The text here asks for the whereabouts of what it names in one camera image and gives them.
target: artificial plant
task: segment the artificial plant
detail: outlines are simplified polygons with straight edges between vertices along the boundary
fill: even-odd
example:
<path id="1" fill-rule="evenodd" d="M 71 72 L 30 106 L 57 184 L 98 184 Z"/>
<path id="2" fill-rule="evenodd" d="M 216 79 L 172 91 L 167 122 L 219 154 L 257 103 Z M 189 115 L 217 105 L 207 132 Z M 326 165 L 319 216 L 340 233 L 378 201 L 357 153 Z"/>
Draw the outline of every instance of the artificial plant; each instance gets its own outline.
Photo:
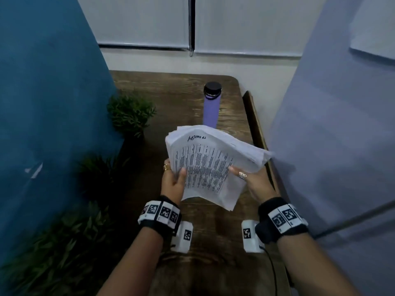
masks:
<path id="1" fill-rule="evenodd" d="M 90 208 L 57 216 L 2 267 L 15 294 L 96 295 L 125 253 L 107 210 Z"/>
<path id="2" fill-rule="evenodd" d="M 107 110 L 114 128 L 124 137 L 143 136 L 148 120 L 156 113 L 154 104 L 137 90 L 119 90 L 117 95 L 111 96 Z"/>
<path id="3" fill-rule="evenodd" d="M 123 195 L 122 187 L 129 158 L 120 156 L 103 158 L 101 155 L 86 155 L 79 163 L 78 180 L 82 194 L 96 201 L 100 208 L 111 206 Z"/>

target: black bottle cap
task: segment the black bottle cap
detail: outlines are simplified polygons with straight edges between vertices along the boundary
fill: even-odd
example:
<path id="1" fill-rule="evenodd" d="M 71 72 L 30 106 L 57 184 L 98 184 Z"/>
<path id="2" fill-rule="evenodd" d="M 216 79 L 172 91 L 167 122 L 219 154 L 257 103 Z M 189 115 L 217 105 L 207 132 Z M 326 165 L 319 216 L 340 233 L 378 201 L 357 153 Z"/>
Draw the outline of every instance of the black bottle cap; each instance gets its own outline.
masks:
<path id="1" fill-rule="evenodd" d="M 221 95 L 222 86 L 218 82 L 207 82 L 203 91 L 207 99 L 213 100 Z"/>

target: gold ring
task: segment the gold ring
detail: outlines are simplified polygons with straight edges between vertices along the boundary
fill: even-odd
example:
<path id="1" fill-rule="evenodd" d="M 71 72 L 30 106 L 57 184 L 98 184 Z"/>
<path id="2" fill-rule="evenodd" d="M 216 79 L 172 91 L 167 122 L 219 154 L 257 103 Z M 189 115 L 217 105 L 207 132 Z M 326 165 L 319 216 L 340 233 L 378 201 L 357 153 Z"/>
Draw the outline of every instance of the gold ring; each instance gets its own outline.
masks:
<path id="1" fill-rule="evenodd" d="M 246 177 L 247 177 L 247 175 L 244 173 L 244 172 L 239 172 L 239 178 L 241 178 L 241 179 L 246 179 Z"/>

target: wristband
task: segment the wristband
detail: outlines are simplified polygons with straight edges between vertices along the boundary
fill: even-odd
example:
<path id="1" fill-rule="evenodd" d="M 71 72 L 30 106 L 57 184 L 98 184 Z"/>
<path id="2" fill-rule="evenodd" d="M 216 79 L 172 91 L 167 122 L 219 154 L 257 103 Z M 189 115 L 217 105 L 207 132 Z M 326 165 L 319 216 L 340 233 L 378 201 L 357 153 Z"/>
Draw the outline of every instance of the wristband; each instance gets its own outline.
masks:
<path id="1" fill-rule="evenodd" d="M 265 201 L 258 208 L 259 223 L 255 232 L 259 239 L 268 244 L 277 242 L 282 236 L 293 236 L 308 232 L 308 223 L 296 212 L 293 205 L 283 198 Z"/>
<path id="2" fill-rule="evenodd" d="M 145 204 L 137 221 L 141 227 L 150 227 L 166 239 L 177 233 L 181 216 L 178 206 L 168 197 L 161 195 L 159 200 Z"/>

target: wooden table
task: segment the wooden table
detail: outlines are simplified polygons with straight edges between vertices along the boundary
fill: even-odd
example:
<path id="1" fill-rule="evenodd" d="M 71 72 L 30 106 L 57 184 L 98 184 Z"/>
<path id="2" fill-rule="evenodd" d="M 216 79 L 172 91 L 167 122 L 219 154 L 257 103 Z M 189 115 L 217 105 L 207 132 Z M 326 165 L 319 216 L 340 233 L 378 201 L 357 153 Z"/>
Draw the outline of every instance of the wooden table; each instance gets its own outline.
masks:
<path id="1" fill-rule="evenodd" d="M 144 204 L 160 194 L 163 161 L 167 158 L 165 136 L 179 125 L 202 124 L 203 86 L 218 81 L 223 86 L 217 128 L 251 143 L 252 137 L 240 94 L 239 83 L 230 76 L 111 72 L 117 88 L 145 92 L 157 114 L 145 131 L 141 146 L 124 150 L 132 156 L 137 171 L 130 175 L 130 186 L 121 214 L 131 229 Z M 201 198 L 181 204 L 183 220 L 192 222 L 194 232 L 188 254 L 164 252 L 151 286 L 150 295 L 274 295 L 274 278 L 266 254 L 247 254 L 243 249 L 241 222 L 258 219 L 258 204 L 246 190 L 234 210 Z M 274 261 L 278 295 L 290 295 L 284 265 L 275 245 L 267 248 Z"/>

